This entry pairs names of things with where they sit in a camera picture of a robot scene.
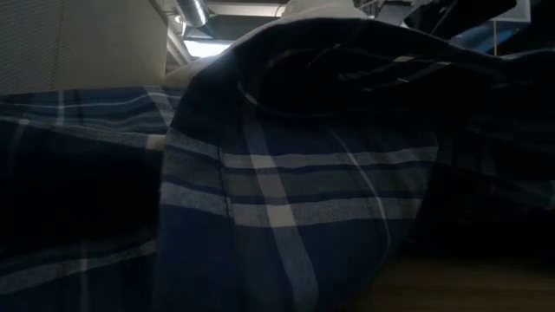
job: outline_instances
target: fluorescent light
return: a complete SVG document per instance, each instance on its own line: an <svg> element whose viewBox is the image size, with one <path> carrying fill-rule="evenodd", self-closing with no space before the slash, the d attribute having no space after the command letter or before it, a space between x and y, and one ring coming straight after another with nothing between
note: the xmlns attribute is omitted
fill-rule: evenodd
<svg viewBox="0 0 555 312"><path fill-rule="evenodd" d="M195 57L207 57L218 55L224 52L230 45L231 42L194 42L185 40L185 45L189 50L189 53Z"/></svg>

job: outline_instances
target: blue plaid blanket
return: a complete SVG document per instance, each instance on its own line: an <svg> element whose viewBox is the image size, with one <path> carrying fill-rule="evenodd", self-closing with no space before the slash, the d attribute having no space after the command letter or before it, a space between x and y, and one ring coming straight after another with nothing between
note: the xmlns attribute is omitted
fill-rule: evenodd
<svg viewBox="0 0 555 312"><path fill-rule="evenodd" d="M182 94L0 96L0 311L149 309L163 140Z"/></svg>
<svg viewBox="0 0 555 312"><path fill-rule="evenodd" d="M553 207L553 60L316 18L184 94L0 97L0 310L340 308L421 212Z"/></svg>
<svg viewBox="0 0 555 312"><path fill-rule="evenodd" d="M167 133L155 308L343 306L441 190L436 163L550 207L553 60L363 19L251 33L193 79Z"/></svg>

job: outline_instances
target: white object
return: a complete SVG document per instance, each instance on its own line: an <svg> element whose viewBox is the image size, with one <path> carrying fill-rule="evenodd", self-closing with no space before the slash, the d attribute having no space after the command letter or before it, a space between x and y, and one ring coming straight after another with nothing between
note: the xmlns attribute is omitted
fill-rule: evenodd
<svg viewBox="0 0 555 312"><path fill-rule="evenodd" d="M231 42L195 42L185 40L185 45L189 50L189 53L195 57L207 57L214 56L224 52L230 45Z"/></svg>
<svg viewBox="0 0 555 312"><path fill-rule="evenodd" d="M208 8L216 15L271 16L280 17L285 4L280 3L234 3L208 2Z"/></svg>
<svg viewBox="0 0 555 312"><path fill-rule="evenodd" d="M517 5L514 8L493 18L492 20L500 22L529 23L532 20L530 14L530 0L517 0Z"/></svg>
<svg viewBox="0 0 555 312"><path fill-rule="evenodd" d="M303 11L321 8L355 8L352 0L290 0L282 16L290 16Z"/></svg>

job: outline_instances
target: light fixture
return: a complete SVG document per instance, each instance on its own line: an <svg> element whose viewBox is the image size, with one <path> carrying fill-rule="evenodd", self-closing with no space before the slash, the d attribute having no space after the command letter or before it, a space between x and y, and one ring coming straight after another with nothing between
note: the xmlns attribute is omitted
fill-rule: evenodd
<svg viewBox="0 0 555 312"><path fill-rule="evenodd" d="M195 42L190 40L185 40L185 45L189 50L189 53L195 57L207 57L218 55L224 52L230 45L231 42L213 41L213 42Z"/></svg>
<svg viewBox="0 0 555 312"><path fill-rule="evenodd" d="M177 15L173 18L173 20L175 20L176 23L181 25L181 36L185 35L185 29L187 28L187 24L183 23L183 19L181 18L180 15Z"/></svg>

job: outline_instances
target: wrinkled fabric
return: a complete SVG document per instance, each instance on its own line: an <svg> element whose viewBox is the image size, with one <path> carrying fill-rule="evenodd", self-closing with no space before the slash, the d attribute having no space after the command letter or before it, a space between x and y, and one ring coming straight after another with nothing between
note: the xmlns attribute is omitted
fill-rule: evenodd
<svg viewBox="0 0 555 312"><path fill-rule="evenodd" d="M148 311L183 89L0 96L0 310Z"/></svg>
<svg viewBox="0 0 555 312"><path fill-rule="evenodd" d="M358 18L247 37L167 133L156 310L340 307L408 237L437 164L555 177L552 51L508 60Z"/></svg>

